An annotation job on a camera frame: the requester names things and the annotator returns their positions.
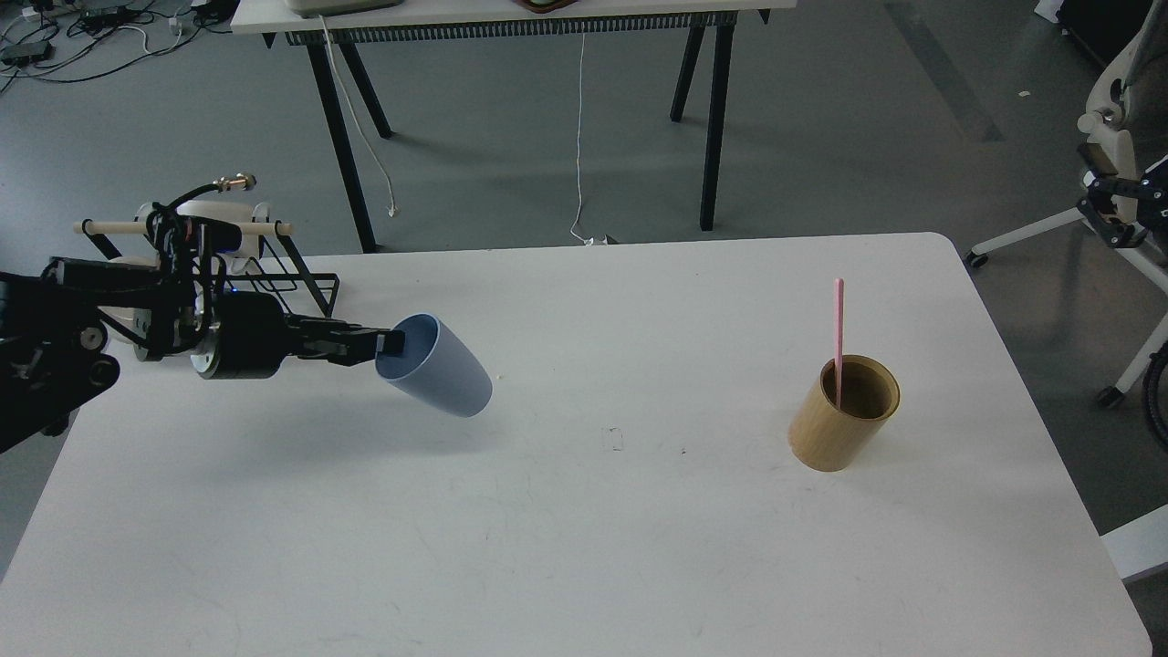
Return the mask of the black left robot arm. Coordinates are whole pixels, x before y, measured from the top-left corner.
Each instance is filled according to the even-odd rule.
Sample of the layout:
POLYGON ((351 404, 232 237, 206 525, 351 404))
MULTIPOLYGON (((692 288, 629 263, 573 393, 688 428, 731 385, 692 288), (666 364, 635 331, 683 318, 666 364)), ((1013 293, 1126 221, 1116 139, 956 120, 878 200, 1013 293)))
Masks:
POLYGON ((399 328, 367 328, 332 317, 287 312, 262 291, 236 291, 225 255, 246 236, 288 241, 279 224, 235 224, 181 212, 208 193, 252 191, 249 173, 201 184, 152 203, 128 230, 141 234, 157 257, 150 265, 114 258, 109 235, 116 224, 84 221, 103 260, 55 257, 42 274, 4 274, 4 450, 35 435, 61 435, 72 412, 111 390, 120 362, 109 355, 120 336, 141 361, 196 358, 207 380, 274 376, 288 357, 355 366, 402 355, 399 328))

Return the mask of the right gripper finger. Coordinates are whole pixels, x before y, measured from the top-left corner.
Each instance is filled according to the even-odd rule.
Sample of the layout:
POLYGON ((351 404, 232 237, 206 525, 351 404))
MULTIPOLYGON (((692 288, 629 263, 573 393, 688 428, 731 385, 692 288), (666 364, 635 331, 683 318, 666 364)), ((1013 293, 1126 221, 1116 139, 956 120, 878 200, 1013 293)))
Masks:
POLYGON ((1119 209, 1114 198, 1146 203, 1152 200, 1152 185, 1146 180, 1136 182, 1122 178, 1099 144, 1084 141, 1077 147, 1077 154, 1091 174, 1089 182, 1084 184, 1086 195, 1077 205, 1089 226, 1112 249, 1142 245, 1143 233, 1135 228, 1139 222, 1138 212, 1119 209))

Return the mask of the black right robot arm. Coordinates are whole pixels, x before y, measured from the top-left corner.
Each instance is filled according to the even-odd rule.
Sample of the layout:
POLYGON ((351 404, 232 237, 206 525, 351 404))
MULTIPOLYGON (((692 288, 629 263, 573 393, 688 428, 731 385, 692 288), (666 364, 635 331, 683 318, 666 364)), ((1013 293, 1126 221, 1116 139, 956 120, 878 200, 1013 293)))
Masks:
MULTIPOLYGON (((1152 162, 1138 179, 1132 179, 1119 174, 1099 144, 1086 141, 1078 147, 1078 154, 1090 174, 1089 182, 1085 184, 1086 195, 1080 199, 1079 208, 1106 245, 1112 249, 1134 249, 1142 244, 1143 237, 1150 235, 1164 249, 1164 157, 1152 162), (1114 196, 1136 202, 1133 224, 1122 222, 1121 212, 1112 200, 1114 196)), ((1142 415, 1152 437, 1164 449, 1167 433, 1160 394, 1164 376, 1164 339, 1155 339, 1152 344, 1157 350, 1152 351, 1150 364, 1143 371, 1142 415)))

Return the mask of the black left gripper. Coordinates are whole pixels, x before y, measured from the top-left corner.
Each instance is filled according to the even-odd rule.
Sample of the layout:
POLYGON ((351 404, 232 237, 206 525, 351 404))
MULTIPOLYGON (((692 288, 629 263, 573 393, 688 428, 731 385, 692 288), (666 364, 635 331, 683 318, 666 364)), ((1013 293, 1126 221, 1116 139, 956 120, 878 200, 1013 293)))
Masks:
POLYGON ((274 296, 234 292, 213 302, 213 325, 189 358, 206 380, 260 380, 274 376, 288 354, 300 360, 352 367, 380 355, 402 355, 399 328, 369 328, 334 318, 288 314, 274 296))

